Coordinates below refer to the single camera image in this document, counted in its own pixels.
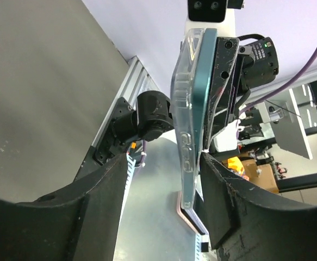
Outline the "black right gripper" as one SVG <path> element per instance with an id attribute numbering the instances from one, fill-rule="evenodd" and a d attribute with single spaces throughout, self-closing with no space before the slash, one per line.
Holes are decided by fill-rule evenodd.
<path id="1" fill-rule="evenodd" d="M 230 102 L 234 94 L 233 69 L 238 55 L 239 40 L 248 39 L 255 41 L 247 44 L 252 48 L 252 53 L 244 58 L 237 93 L 245 94 L 249 89 L 269 84 L 279 73 L 277 52 L 270 37 L 259 34 L 242 35 L 239 39 L 218 37 L 204 118 L 204 144 L 210 144 L 212 138 L 228 125 Z"/>

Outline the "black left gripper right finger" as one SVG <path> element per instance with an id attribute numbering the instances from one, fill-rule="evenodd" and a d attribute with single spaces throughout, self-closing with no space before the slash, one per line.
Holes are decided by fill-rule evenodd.
<path id="1" fill-rule="evenodd" d="M 207 153 L 200 174 L 218 260 L 317 260 L 317 206 L 264 190 Z"/>

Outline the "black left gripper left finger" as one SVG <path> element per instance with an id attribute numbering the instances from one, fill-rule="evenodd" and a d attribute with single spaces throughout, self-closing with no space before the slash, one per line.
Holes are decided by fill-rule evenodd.
<path id="1" fill-rule="evenodd" d="M 36 201 L 0 200 L 0 260 L 112 260 L 126 180 L 119 154 Z"/>

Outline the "blue-edged phone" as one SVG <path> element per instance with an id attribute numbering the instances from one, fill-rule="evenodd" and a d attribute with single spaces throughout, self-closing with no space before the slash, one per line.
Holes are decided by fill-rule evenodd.
<path id="1" fill-rule="evenodd" d="M 193 181 L 196 183 L 199 159 L 202 151 L 204 117 L 206 114 L 210 81 L 213 72 L 217 30 L 207 28 L 201 39 L 198 59 L 192 85 L 192 122 L 195 139 L 195 169 Z"/>

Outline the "clear phone case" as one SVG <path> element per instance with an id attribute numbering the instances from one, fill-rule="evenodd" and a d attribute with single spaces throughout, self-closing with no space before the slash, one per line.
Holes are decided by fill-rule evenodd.
<path id="1" fill-rule="evenodd" d="M 192 207 L 195 196 L 197 168 L 192 88 L 204 32 L 204 29 L 191 29 L 186 33 L 171 79 L 171 113 L 181 166 L 183 209 Z"/>

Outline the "black phone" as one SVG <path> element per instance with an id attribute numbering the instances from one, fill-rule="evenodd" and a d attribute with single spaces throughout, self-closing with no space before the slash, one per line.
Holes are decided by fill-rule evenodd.
<path id="1" fill-rule="evenodd" d="M 191 220 L 193 223 L 197 224 L 201 228 L 201 230 L 203 230 L 205 232 L 205 235 L 209 235 L 209 232 L 208 232 L 206 226 L 204 225 L 203 221 L 197 215 L 196 211 L 193 208 L 182 209 L 182 211 L 185 215 L 189 216 L 189 220 Z"/>

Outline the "pink phone case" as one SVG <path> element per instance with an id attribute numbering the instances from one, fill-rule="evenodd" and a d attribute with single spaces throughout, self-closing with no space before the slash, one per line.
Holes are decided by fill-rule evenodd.
<path id="1" fill-rule="evenodd" d="M 189 220 L 189 216 L 185 215 L 181 209 L 181 191 L 177 193 L 177 205 L 176 205 L 176 212 L 178 216 L 192 229 L 193 232 L 199 235 L 205 235 L 205 232 L 201 230 L 201 228 Z"/>

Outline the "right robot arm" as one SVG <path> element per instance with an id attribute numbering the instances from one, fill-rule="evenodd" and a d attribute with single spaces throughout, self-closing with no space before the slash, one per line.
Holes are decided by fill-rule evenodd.
<path id="1" fill-rule="evenodd" d="M 131 143 L 152 141 L 175 130 L 184 162 L 194 164 L 212 139 L 239 116 L 251 89 L 278 75 L 277 52 L 271 38 L 258 34 L 218 37 L 214 29 L 194 29 L 182 42 L 171 95 L 148 90 L 136 107 L 120 97 L 94 150 L 103 165 L 126 153 Z"/>

